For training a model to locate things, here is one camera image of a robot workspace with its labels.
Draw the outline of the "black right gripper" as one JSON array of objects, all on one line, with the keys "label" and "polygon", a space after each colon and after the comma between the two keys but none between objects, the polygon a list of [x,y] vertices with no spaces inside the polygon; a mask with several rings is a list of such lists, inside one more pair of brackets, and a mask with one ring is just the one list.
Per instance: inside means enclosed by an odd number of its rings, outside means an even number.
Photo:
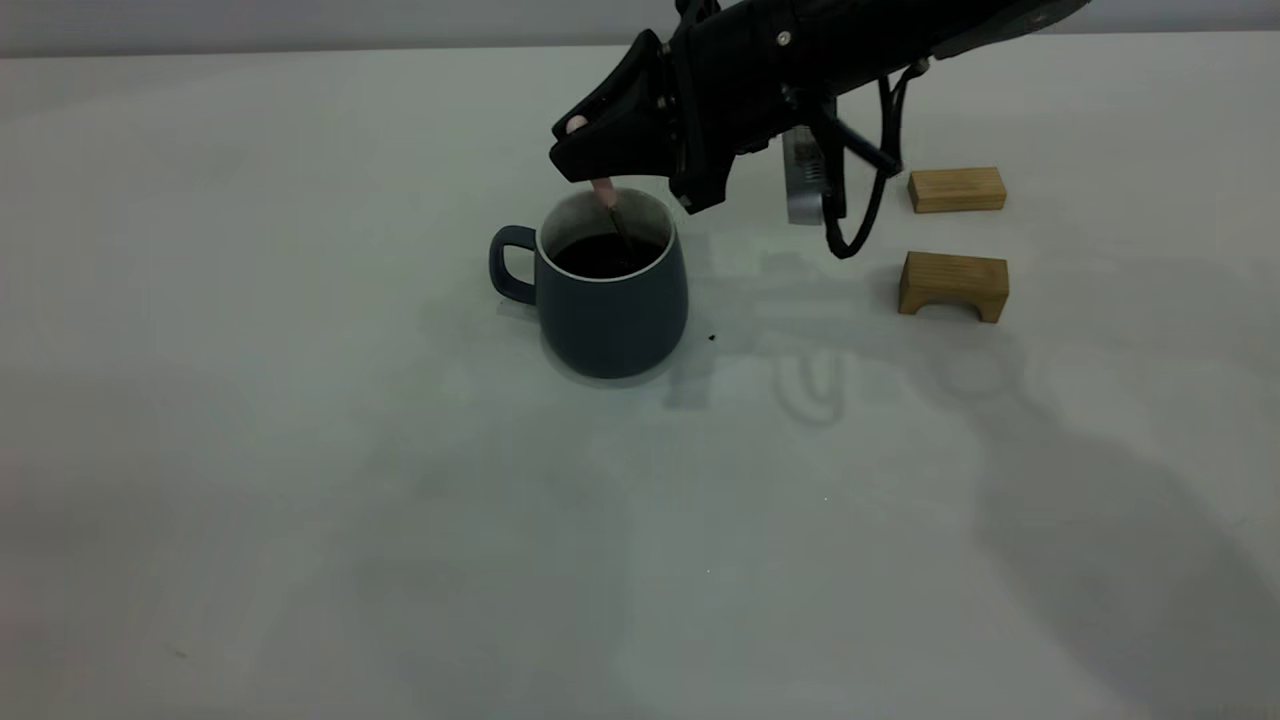
[{"label": "black right gripper", "polygon": [[567,181],[672,176],[682,206],[705,210],[724,201],[733,154],[799,122],[786,88],[840,96],[961,29],[959,1],[682,1],[680,14],[668,54],[675,120],[667,56],[645,29],[556,123],[550,161]]}]

